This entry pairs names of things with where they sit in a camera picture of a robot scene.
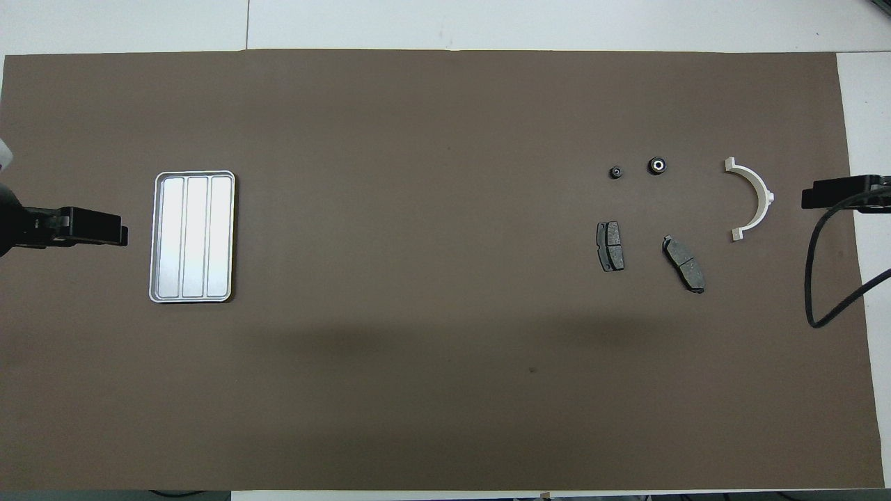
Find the metal tray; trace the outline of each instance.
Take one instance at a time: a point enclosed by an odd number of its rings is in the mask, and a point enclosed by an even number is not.
[[[162,172],[155,178],[149,297],[223,302],[232,293],[235,175]]]

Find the table surface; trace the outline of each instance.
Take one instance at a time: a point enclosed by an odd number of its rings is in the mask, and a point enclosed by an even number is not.
[[[891,174],[891,18],[865,0],[817,2],[349,0],[275,3],[0,2],[0,54],[360,47],[696,52],[835,52],[853,175]],[[891,227],[855,215],[865,281],[887,267]],[[891,485],[891,287],[865,298],[886,485]],[[353,499],[537,496],[538,492],[352,492]],[[552,492],[553,496],[569,493]],[[344,498],[255,491],[234,498]]]

